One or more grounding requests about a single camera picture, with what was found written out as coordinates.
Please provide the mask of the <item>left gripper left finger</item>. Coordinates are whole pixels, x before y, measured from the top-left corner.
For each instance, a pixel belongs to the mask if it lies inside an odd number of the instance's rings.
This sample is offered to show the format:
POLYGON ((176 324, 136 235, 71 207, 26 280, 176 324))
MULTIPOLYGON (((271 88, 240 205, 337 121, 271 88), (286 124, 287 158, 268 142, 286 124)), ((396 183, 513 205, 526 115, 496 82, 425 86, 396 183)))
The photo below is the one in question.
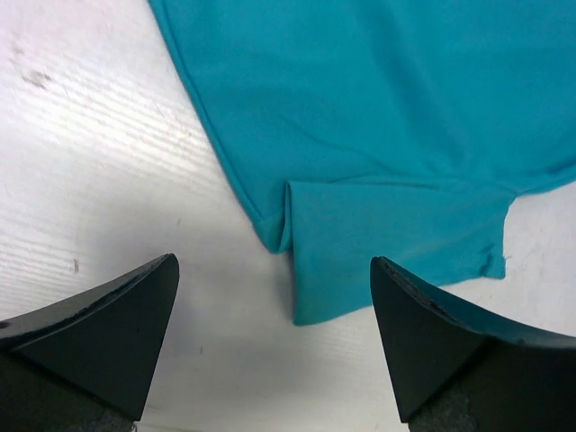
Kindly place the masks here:
POLYGON ((3 431, 133 431, 176 299, 166 254, 1 322, 3 431))

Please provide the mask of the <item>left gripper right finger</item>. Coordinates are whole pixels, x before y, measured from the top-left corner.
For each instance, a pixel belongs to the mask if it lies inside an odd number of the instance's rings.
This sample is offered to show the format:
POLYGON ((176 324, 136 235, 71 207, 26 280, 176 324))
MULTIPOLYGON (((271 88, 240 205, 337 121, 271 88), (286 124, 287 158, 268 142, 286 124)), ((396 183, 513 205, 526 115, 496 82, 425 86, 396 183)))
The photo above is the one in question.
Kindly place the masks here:
POLYGON ((391 260, 373 307, 400 421, 411 431, 573 431, 575 339, 465 301, 391 260))

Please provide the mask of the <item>teal t-shirt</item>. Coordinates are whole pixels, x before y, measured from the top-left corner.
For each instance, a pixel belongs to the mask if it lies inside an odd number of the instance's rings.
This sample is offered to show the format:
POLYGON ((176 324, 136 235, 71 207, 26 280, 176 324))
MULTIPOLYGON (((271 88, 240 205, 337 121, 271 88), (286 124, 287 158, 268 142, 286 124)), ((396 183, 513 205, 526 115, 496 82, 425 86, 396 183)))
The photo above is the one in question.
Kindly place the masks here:
POLYGON ((510 205, 575 178, 572 1, 150 6, 298 326, 369 306, 378 256, 503 278, 510 205))

